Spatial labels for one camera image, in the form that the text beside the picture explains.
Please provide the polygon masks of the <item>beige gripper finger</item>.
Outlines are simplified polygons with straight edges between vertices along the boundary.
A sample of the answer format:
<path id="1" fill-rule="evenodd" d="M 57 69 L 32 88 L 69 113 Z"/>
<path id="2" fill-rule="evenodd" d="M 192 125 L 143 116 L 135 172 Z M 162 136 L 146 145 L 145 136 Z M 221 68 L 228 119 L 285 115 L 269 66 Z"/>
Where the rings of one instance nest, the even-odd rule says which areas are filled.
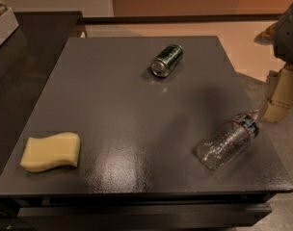
<path id="1" fill-rule="evenodd" d="M 286 63 L 280 70 L 272 95 L 262 117 L 272 123 L 283 121 L 293 109 L 293 64 Z"/>

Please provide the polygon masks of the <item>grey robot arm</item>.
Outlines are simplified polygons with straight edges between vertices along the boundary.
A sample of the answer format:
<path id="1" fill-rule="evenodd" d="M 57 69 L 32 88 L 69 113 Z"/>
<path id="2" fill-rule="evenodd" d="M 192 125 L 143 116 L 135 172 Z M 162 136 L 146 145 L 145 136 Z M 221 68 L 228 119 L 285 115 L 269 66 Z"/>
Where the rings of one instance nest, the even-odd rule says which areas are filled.
<path id="1" fill-rule="evenodd" d="M 275 87 L 262 115 L 266 121 L 278 123 L 293 108 L 293 3 L 276 23 L 258 34 L 254 41 L 272 44 L 274 55 L 285 62 L 276 75 Z"/>

